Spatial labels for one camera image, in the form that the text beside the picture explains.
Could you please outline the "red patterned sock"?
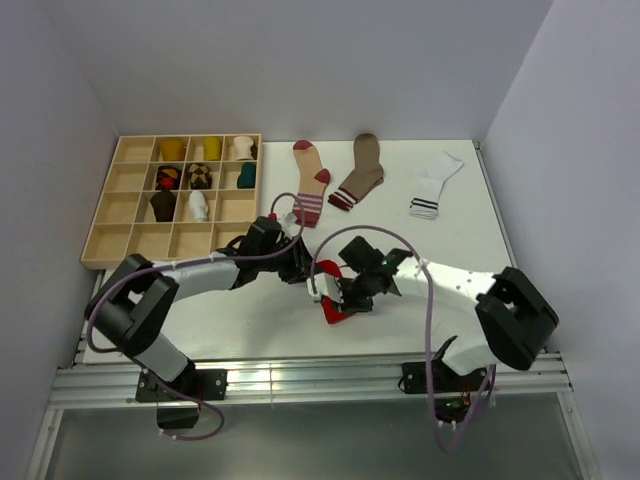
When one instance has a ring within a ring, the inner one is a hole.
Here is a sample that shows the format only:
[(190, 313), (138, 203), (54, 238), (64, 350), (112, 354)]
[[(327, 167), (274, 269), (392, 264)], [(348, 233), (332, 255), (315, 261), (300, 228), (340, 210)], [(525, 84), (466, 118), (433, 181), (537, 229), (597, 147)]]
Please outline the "red patterned sock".
[[(322, 260), (316, 263), (316, 270), (319, 274), (327, 274), (330, 278), (338, 280), (343, 275), (337, 263), (332, 260)], [(338, 324), (350, 317), (350, 314), (343, 313), (339, 304), (325, 294), (320, 295), (320, 305), (326, 322), (329, 325)]]

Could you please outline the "plain white sock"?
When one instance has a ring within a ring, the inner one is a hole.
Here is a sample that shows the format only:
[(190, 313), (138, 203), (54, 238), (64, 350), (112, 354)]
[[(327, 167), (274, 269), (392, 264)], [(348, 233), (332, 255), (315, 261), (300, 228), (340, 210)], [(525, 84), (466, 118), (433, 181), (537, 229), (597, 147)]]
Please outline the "plain white sock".
[(208, 203), (200, 190), (193, 190), (190, 193), (188, 206), (194, 222), (208, 221)]

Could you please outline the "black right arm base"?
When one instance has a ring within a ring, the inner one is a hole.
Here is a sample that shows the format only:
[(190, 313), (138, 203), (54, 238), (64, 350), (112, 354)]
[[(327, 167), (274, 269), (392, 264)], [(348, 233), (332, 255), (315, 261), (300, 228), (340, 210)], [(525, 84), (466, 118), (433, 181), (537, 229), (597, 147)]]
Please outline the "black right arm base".
[[(432, 376), (435, 414), (438, 421), (453, 424), (461, 422), (472, 405), (472, 393), (477, 392), (487, 376), (480, 368), (466, 376), (459, 376), (440, 361), (433, 361)], [(402, 376), (398, 388), (407, 395), (427, 393), (426, 364), (406, 362), (401, 365)]]

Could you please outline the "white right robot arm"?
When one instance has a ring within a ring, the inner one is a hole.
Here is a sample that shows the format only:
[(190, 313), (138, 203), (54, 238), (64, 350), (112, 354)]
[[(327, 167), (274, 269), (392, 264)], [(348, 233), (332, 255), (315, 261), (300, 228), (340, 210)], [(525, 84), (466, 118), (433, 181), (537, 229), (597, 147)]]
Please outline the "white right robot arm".
[(383, 254), (361, 236), (339, 257), (356, 273), (336, 280), (336, 304), (346, 314), (371, 311), (373, 298), (387, 293), (421, 296), (464, 314), (431, 355), (434, 381), (446, 390), (498, 363), (529, 370), (559, 324), (549, 302), (517, 268), (475, 272), (429, 262), (404, 249)]

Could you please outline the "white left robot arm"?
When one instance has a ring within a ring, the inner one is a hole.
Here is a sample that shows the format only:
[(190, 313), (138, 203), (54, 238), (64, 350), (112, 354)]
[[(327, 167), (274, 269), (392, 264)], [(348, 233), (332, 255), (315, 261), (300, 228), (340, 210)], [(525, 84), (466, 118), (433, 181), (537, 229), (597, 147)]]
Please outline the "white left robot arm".
[(311, 256), (290, 213), (258, 217), (246, 234), (206, 258), (179, 263), (151, 262), (131, 254), (116, 268), (85, 309), (85, 318), (127, 358), (158, 380), (172, 399), (204, 389), (194, 362), (162, 333), (172, 305), (209, 291), (230, 291), (262, 272), (276, 273), (287, 284), (306, 281)]

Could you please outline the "dark brown striped sock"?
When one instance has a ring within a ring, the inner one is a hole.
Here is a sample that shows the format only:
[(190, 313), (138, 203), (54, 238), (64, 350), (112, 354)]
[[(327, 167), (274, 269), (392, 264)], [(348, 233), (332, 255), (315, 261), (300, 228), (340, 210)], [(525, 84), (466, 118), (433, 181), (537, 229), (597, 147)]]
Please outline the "dark brown striped sock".
[(157, 222), (172, 222), (176, 207), (176, 196), (168, 190), (156, 192), (150, 199)]

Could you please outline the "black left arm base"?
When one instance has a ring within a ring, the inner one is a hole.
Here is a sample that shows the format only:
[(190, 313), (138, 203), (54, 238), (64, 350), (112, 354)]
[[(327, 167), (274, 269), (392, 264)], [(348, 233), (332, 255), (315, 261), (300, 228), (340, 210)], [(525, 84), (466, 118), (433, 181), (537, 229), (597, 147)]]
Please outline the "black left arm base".
[[(164, 382), (150, 371), (139, 375), (134, 401), (156, 406), (160, 431), (183, 441), (195, 441), (217, 435), (224, 427), (224, 414), (214, 402), (226, 396), (225, 369), (191, 369), (173, 382)], [(209, 433), (195, 433), (201, 420), (216, 421)]]

